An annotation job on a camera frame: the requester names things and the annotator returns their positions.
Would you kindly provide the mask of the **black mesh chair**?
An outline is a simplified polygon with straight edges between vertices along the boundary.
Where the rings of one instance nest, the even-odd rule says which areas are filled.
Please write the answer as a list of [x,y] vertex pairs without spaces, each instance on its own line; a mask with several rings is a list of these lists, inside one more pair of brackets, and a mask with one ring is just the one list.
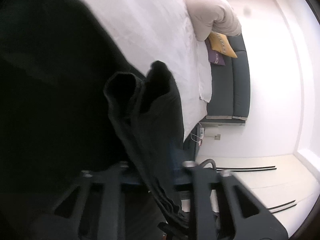
[[213,159],[206,159],[204,160],[203,162],[201,162],[198,167],[201,167],[201,168],[205,168],[207,165],[211,165],[211,168],[216,171],[217,168],[216,168],[216,163]]

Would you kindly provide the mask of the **rolled white duvet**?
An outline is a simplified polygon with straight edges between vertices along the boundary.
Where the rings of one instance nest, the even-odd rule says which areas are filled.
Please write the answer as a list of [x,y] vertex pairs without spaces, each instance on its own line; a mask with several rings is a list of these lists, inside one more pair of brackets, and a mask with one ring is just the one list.
[[227,0],[185,0],[194,33],[204,41],[212,31],[226,36],[241,34],[241,24]]

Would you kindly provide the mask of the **black pants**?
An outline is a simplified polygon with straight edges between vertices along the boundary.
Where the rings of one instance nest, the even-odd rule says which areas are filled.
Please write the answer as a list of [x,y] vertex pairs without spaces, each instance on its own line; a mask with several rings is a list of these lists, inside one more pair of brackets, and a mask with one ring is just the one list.
[[80,176],[122,161],[141,180],[124,206],[131,239],[189,228],[174,192],[183,152],[168,67],[131,65],[79,0],[1,0],[1,239],[32,223]]

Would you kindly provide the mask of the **white round bed mattress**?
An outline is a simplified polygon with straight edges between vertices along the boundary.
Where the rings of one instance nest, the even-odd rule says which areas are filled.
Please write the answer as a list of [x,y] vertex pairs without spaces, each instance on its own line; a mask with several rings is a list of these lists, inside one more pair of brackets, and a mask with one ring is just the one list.
[[81,0],[127,60],[146,74],[154,61],[172,72],[181,96],[184,133],[205,117],[199,93],[197,39],[184,0]]

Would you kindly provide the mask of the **yellow cushion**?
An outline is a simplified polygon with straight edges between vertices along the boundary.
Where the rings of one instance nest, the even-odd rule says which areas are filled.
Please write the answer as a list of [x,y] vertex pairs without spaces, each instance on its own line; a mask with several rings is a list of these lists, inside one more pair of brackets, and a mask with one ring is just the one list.
[[226,35],[211,31],[208,39],[212,50],[231,58],[237,58],[237,55],[229,44]]

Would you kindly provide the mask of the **purple cushion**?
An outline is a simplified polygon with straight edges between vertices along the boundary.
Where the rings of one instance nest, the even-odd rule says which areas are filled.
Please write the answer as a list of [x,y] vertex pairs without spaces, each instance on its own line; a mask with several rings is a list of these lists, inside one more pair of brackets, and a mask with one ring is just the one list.
[[225,66],[225,61],[223,59],[222,54],[215,50],[212,50],[210,41],[208,39],[205,40],[205,44],[208,52],[208,61],[218,66]]

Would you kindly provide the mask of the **dark green headboard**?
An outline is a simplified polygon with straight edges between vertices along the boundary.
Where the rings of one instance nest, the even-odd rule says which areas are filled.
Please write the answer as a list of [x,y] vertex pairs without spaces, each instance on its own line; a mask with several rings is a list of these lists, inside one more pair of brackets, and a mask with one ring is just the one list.
[[207,103],[203,125],[246,124],[251,103],[251,81],[247,51],[242,35],[228,38],[236,58],[220,55],[220,63],[211,63],[212,97]]

